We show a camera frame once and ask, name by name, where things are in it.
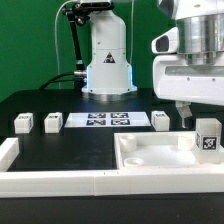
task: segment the black surface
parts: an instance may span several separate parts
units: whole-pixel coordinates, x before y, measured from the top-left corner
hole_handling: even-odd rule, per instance
[[[115,169],[113,133],[154,131],[152,127],[62,129],[46,135],[43,121],[49,112],[124,112],[163,110],[171,131],[184,130],[174,103],[158,100],[152,90],[118,103],[83,100],[70,90],[22,91],[0,103],[0,142],[16,136],[13,121],[33,112],[35,128],[19,135],[20,156],[11,171]],[[193,104],[196,118],[213,117],[223,124],[224,107]],[[129,195],[0,199],[0,223],[224,223],[224,194]]]

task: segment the white plastic tray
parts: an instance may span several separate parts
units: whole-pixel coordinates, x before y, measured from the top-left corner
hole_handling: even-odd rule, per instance
[[[115,134],[119,169],[124,167],[183,168],[222,165],[224,149],[201,151],[195,145],[195,132]]]

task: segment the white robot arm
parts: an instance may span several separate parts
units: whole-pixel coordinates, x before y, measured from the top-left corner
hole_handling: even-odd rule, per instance
[[[158,0],[158,8],[176,27],[152,42],[166,54],[153,63],[157,96],[176,100],[183,121],[189,102],[224,105],[224,1]]]
[[[86,98],[116,101],[136,95],[132,67],[126,60],[126,26],[112,9],[110,0],[79,0],[72,9],[77,25],[87,20],[92,28],[92,61],[87,67]]]

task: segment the cube with marker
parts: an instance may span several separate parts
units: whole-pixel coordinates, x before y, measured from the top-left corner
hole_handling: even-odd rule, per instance
[[[16,134],[28,134],[33,127],[33,114],[21,113],[14,120]]]
[[[170,118],[164,111],[152,111],[151,122],[156,131],[169,131]]]
[[[59,133],[62,125],[62,113],[50,113],[44,120],[45,133]]]
[[[222,124],[217,119],[196,120],[196,145],[203,152],[216,152],[220,149]]]

